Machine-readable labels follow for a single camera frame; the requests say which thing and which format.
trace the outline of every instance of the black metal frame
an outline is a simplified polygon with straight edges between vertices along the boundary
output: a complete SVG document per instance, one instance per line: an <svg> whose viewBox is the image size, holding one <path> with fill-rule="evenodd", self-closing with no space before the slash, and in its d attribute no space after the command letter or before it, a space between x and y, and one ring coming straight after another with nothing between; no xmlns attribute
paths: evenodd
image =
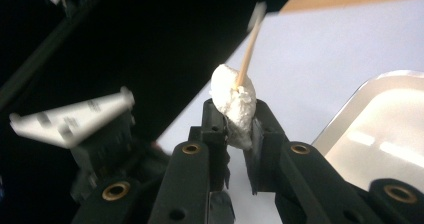
<svg viewBox="0 0 424 224"><path fill-rule="evenodd" d="M142 223L234 223L231 200L222 191L230 176L226 121L211 100L204 103L202 126L192 127L188 141L174 149L163 179L159 178L157 196L153 192L154 206L150 211L144 209L150 217ZM275 192L275 204L285 224L424 220L424 195L419 190L394 179L375 180L369 192L349 184L313 146L289 141L269 107L260 100L252 140L253 148L244 151L252 193ZM111 193L116 200L105 199L105 192L123 182L128 190L121 186ZM140 186L139 181L126 176L108 179L82 203L73 223L141 220L135 218L141 215L136 209L143 201ZM110 218L99 213L107 213Z"/></svg>

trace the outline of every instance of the white table surface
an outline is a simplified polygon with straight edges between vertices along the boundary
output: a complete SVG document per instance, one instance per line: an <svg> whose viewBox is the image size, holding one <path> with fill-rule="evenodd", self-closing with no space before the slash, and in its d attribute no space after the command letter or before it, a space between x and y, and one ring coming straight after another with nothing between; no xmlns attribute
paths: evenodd
<svg viewBox="0 0 424 224"><path fill-rule="evenodd" d="M248 75L290 140L312 143L361 84L394 70L424 71L424 0L270 14ZM228 59L239 68L247 39ZM171 153L201 125L207 84L158 139ZM252 196L242 151L231 155L236 223L281 223L274 195Z"/></svg>

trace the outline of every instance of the white surface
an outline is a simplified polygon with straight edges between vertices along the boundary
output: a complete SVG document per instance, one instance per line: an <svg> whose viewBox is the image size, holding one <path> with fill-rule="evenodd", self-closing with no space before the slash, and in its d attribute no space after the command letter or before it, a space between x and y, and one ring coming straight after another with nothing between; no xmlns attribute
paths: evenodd
<svg viewBox="0 0 424 224"><path fill-rule="evenodd" d="M16 134L62 148L72 148L124 111L131 109L134 98L123 88L121 93L72 104L32 115L13 115L10 125ZM39 115L47 116L43 124ZM61 130L70 130L62 135Z"/></svg>
<svg viewBox="0 0 424 224"><path fill-rule="evenodd" d="M424 192L424 73L394 72L363 85L314 142L364 190L395 178Z"/></svg>
<svg viewBox="0 0 424 224"><path fill-rule="evenodd" d="M406 0L267 16L248 72L257 97L290 140L312 143L368 79L393 70L424 71L422 13L424 0ZM246 44L229 66L240 66ZM158 139L165 151L187 140L190 126L201 125L209 89L208 84ZM247 191L241 151L229 152L237 223L281 223L272 195L252 197Z"/></svg>

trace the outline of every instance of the wooden stick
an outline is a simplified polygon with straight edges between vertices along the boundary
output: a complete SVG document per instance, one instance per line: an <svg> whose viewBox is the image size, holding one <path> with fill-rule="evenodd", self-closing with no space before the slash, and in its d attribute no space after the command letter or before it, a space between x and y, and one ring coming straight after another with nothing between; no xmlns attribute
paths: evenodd
<svg viewBox="0 0 424 224"><path fill-rule="evenodd" d="M256 19L255 26L251 32L249 44L246 49L246 53L244 54L243 61L241 63L241 69L237 76L237 81L234 84L233 90L238 91L239 86L243 86L244 79L247 74L247 69L249 68L250 59L252 58L253 46L255 45L256 38L258 37L259 29L261 25L261 19Z"/></svg>

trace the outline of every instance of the black background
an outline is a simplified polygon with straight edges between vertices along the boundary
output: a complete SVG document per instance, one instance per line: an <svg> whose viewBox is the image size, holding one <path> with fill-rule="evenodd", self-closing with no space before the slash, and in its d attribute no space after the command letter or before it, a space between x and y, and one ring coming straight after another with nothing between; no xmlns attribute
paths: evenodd
<svg viewBox="0 0 424 224"><path fill-rule="evenodd" d="M69 150L18 137L11 112L28 115L130 89L133 133L155 140L246 37L257 1L102 0L1 110L0 223L69 223L77 166ZM0 85L65 19L47 0L0 0Z"/></svg>

